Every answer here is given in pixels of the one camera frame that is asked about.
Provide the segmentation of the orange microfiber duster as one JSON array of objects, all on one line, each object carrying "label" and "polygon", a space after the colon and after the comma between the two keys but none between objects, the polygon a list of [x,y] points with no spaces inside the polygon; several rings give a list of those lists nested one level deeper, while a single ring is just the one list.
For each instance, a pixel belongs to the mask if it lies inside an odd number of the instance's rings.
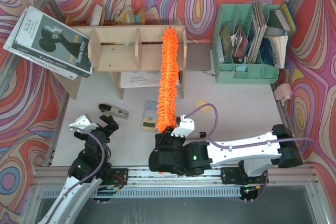
[{"label": "orange microfiber duster", "polygon": [[175,28],[168,27],[162,36],[162,62],[159,97],[157,105],[157,130],[163,132],[167,127],[176,127],[175,98],[179,75],[177,64],[178,36]]}]

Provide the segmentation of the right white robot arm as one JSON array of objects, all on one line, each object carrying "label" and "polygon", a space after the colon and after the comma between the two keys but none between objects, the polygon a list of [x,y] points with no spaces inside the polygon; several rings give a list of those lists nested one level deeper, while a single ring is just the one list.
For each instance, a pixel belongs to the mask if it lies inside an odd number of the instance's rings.
[{"label": "right white robot arm", "polygon": [[149,156],[152,172],[196,176],[205,170],[237,162],[243,176],[258,177],[273,166],[293,168],[304,164],[290,130],[276,124],[260,136],[228,142],[193,141],[172,136],[170,131],[155,135]]}]

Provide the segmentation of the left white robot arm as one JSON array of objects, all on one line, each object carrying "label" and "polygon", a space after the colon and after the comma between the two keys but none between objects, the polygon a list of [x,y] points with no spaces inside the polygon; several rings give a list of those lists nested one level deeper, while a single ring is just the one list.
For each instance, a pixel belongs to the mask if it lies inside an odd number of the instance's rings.
[{"label": "left white robot arm", "polygon": [[99,119],[106,126],[92,123],[85,115],[69,125],[74,137],[84,141],[85,147],[69,167],[61,192],[40,223],[74,223],[93,192],[102,184],[111,184],[108,143],[119,125],[110,115],[103,114]]}]

